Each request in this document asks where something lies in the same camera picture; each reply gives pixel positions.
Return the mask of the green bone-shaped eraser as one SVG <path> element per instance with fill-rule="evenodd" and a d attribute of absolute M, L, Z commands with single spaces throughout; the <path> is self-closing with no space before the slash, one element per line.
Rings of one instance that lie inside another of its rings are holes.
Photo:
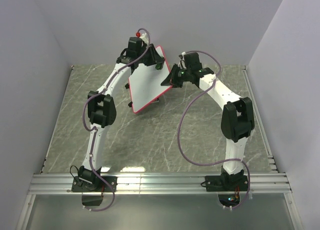
<path fill-rule="evenodd" d="M 155 66 L 156 70 L 161 70 L 163 68 L 163 63 L 159 63 Z"/>

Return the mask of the pink-framed whiteboard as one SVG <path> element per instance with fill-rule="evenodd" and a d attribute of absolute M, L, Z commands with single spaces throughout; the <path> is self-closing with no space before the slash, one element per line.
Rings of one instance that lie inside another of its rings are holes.
<path fill-rule="evenodd" d="M 133 113 L 137 114 L 171 89 L 171 86 L 162 86 L 161 83 L 169 75 L 170 68 L 165 61 L 160 70 L 155 65 L 139 64 L 128 78 Z"/>

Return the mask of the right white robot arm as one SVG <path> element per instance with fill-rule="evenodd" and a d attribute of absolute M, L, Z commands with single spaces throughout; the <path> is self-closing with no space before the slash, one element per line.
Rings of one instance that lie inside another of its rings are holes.
<path fill-rule="evenodd" d="M 221 65 L 217 72 L 203 67 L 199 54 L 200 50 L 181 53 L 180 63 L 172 66 L 161 85 L 181 88 L 185 82 L 190 82 L 202 91 L 187 105 L 183 115 L 204 95 L 211 97 L 221 108 L 220 128 L 226 138 L 225 159 L 221 164 L 226 174 L 221 177 L 220 183 L 224 189 L 232 190 L 239 182 L 236 174 L 247 168 L 243 158 L 248 138 L 255 128 L 253 102 L 249 97 L 234 93 L 219 80 L 223 70 Z"/>

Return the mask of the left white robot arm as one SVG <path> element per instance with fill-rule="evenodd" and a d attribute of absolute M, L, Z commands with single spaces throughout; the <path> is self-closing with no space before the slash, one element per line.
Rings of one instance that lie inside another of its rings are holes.
<path fill-rule="evenodd" d="M 96 175 L 101 171 L 101 155 L 107 132 L 117 117 L 114 100 L 117 92 L 122 87 L 128 88 L 133 113 L 139 113 L 168 90 L 161 86 L 161 81 L 168 73 L 169 65 L 161 46 L 149 43 L 144 35 L 130 37 L 110 76 L 100 88 L 88 93 L 82 121 L 90 123 L 84 125 L 90 132 L 90 138 L 78 174 L 87 174 L 83 185 L 89 191 L 96 191 L 101 186 L 101 178 Z"/>

